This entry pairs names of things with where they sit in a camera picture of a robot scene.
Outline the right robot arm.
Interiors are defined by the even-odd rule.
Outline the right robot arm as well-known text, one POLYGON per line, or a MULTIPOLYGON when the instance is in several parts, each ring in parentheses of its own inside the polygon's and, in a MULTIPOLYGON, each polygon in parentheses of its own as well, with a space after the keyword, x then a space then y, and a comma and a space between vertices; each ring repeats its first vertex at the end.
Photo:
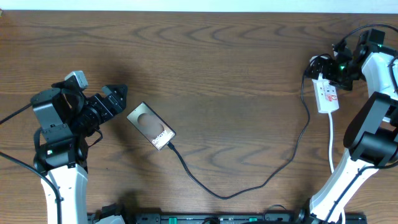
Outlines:
POLYGON ((344 223, 343 210, 370 176, 397 166, 397 50, 384 45, 382 24, 359 27, 354 51, 345 39, 333 45, 333 55, 310 59, 303 72, 326 91, 330 85, 350 91, 355 80, 364 80, 369 98, 347 127, 345 147, 337 168, 322 189, 299 211, 296 223, 344 223))

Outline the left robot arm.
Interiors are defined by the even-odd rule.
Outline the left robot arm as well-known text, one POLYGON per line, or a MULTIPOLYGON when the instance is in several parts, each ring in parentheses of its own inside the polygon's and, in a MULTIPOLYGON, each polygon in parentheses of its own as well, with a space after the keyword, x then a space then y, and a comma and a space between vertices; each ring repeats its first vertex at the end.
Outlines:
POLYGON ((126 85, 106 85, 102 90, 102 95, 86 97, 71 77, 30 100, 40 123, 34 136, 34 167, 51 183, 44 187, 49 223, 88 221, 86 138, 126 109, 126 85))

